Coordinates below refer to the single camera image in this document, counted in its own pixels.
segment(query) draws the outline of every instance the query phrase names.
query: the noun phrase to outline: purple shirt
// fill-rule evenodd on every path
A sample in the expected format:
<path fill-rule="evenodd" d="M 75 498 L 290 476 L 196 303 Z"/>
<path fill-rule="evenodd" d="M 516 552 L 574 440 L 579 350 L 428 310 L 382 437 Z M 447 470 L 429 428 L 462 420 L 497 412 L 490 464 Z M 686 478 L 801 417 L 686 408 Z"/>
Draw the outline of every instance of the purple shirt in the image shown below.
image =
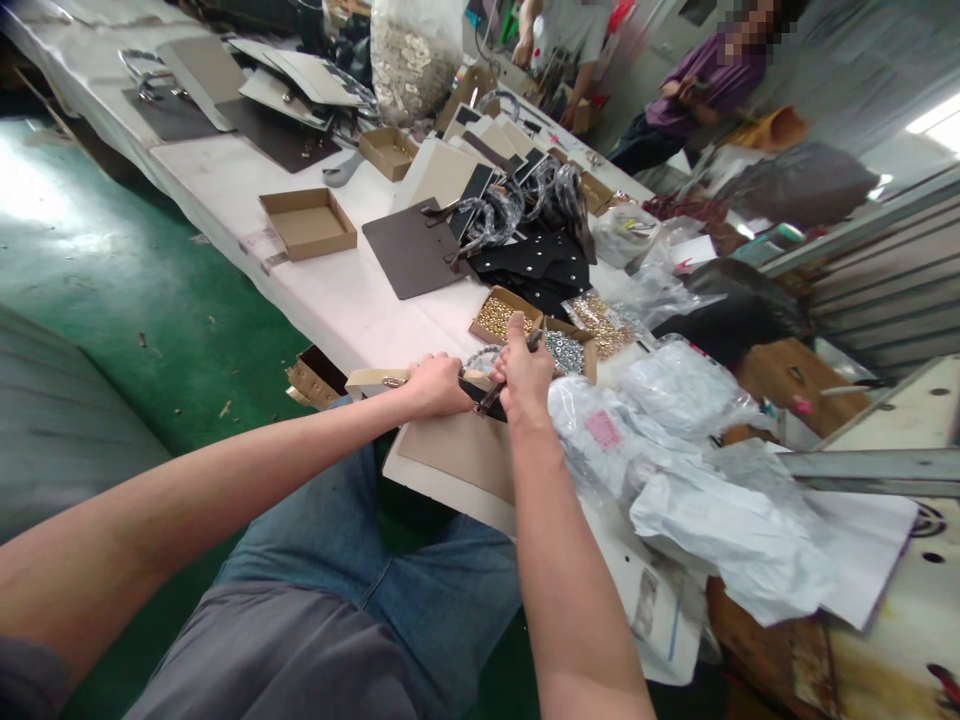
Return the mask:
<path fill-rule="evenodd" d="M 687 75 L 696 75 L 708 85 L 704 102 L 721 117 L 729 115 L 747 101 L 767 70 L 769 50 L 750 50 L 753 52 L 748 51 L 730 65 L 721 65 L 723 35 L 714 33 L 667 75 L 661 87 L 671 80 L 679 82 Z M 647 123 L 675 137 L 690 137 L 701 129 L 693 114 L 676 99 L 660 98 L 647 105 Z"/>

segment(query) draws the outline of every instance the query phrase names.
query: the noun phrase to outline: pink label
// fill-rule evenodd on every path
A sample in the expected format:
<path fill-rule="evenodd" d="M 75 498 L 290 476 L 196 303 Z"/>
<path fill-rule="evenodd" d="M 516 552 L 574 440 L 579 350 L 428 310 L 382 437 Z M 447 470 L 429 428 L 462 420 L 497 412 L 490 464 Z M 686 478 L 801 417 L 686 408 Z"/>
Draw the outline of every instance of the pink label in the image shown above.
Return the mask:
<path fill-rule="evenodd" d="M 588 415 L 584 424 L 604 452 L 613 450 L 623 442 L 623 435 L 620 434 L 617 426 L 613 424 L 613 420 L 604 410 L 597 410 L 593 415 Z"/>

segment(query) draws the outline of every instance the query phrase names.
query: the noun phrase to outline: hand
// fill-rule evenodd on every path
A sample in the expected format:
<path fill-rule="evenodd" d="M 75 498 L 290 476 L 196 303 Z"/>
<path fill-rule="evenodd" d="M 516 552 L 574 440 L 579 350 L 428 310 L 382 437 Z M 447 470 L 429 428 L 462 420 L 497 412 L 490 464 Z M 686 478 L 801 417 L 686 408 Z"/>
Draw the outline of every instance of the hand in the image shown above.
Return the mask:
<path fill-rule="evenodd" d="M 573 105 L 567 104 L 567 109 L 563 111 L 563 115 L 560 116 L 560 127 L 566 130 L 573 130 L 573 116 L 576 114 L 576 108 Z"/>
<path fill-rule="evenodd" d="M 500 351 L 490 379 L 506 383 L 500 393 L 507 418 L 523 416 L 547 417 L 547 394 L 556 370 L 553 356 L 541 341 L 536 352 L 527 350 L 523 334 L 523 313 L 514 313 L 507 323 L 507 347 Z"/>
<path fill-rule="evenodd" d="M 680 89 L 677 93 L 677 100 L 685 107 L 690 107 L 700 102 L 702 93 L 697 89 L 697 76 L 687 75 L 680 83 Z"/>
<path fill-rule="evenodd" d="M 532 59 L 533 38 L 520 38 L 520 42 L 517 43 L 517 47 L 513 50 L 513 64 L 523 70 L 528 70 L 530 68 L 530 61 Z"/>
<path fill-rule="evenodd" d="M 410 363 L 410 379 L 401 389 L 409 398 L 414 419 L 467 412 L 473 400 L 460 388 L 460 358 L 446 353 L 424 355 Z"/>

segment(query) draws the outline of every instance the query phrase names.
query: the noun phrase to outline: clear plastic bag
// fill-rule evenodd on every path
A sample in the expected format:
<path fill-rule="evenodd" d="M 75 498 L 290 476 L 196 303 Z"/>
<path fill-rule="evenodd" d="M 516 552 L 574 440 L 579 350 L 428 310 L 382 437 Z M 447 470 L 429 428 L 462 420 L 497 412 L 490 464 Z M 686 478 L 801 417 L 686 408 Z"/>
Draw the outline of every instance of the clear plastic bag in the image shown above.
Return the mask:
<path fill-rule="evenodd" d="M 374 0 L 373 89 L 391 125 L 440 109 L 463 61 L 463 11 L 462 0 Z"/>
<path fill-rule="evenodd" d="M 597 341 L 597 359 L 601 362 L 637 342 L 637 334 L 593 289 L 564 300 L 562 305 L 574 325 L 593 333 Z"/>
<path fill-rule="evenodd" d="M 655 330 L 674 315 L 687 315 L 726 297 L 692 293 L 674 276 L 671 236 L 662 231 L 670 222 L 661 225 L 661 231 L 656 234 L 639 270 L 608 298 L 611 309 L 638 334 Z"/>
<path fill-rule="evenodd" d="M 770 418 L 726 368 L 679 335 L 620 375 L 624 400 L 667 432 L 690 441 L 720 435 L 735 425 L 769 428 Z"/>
<path fill-rule="evenodd" d="M 616 268 L 626 267 L 633 260 L 642 260 L 659 229 L 660 221 L 639 205 L 612 207 L 593 230 L 597 257 Z"/>
<path fill-rule="evenodd" d="M 667 256 L 669 257 L 671 247 L 686 240 L 693 240 L 694 238 L 700 237 L 703 235 L 704 226 L 705 223 L 702 220 L 694 220 L 686 215 L 664 220 L 657 227 L 656 232 L 651 238 L 650 246 L 653 247 L 657 243 L 663 243 L 667 248 Z M 636 275 L 645 260 L 646 256 L 644 255 L 628 262 L 624 267 L 627 275 Z M 670 274 L 673 274 L 672 265 L 670 267 Z"/>

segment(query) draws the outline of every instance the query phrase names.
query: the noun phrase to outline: workbench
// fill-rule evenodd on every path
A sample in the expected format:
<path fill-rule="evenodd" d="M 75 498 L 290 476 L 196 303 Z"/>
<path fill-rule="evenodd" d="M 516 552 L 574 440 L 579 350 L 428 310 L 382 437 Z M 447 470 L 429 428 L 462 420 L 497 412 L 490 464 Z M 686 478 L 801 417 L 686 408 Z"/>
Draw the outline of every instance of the workbench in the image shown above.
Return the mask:
<path fill-rule="evenodd" d="M 356 252 L 272 265 L 271 259 L 284 248 L 269 229 L 257 197 L 321 187 L 323 168 L 339 165 L 345 153 L 291 175 L 239 134 L 161 143 L 121 95 L 133 83 L 117 51 L 152 52 L 169 40 L 209 34 L 202 25 L 162 0 L 70 0 L 59 5 L 73 15 L 72 21 L 58 19 L 50 9 L 55 6 L 43 0 L 25 0 L 4 11 L 9 16 L 4 31 L 72 110 L 170 196 L 344 374 L 366 367 L 406 367 L 410 358 L 427 352 L 465 358 L 481 347 L 467 328 L 488 288 L 463 280 L 400 301 L 362 232 Z M 542 124 L 527 105 L 523 116 Z M 548 142 L 553 133 L 572 160 L 590 167 L 588 148 L 565 130 L 545 129 L 540 139 Z M 639 200 L 652 196 L 610 163 L 592 172 Z M 389 214 L 397 187 L 365 162 L 335 192 L 359 229 Z M 622 271 L 602 261 L 591 268 L 590 281 L 600 292 L 610 291 L 623 278 Z"/>

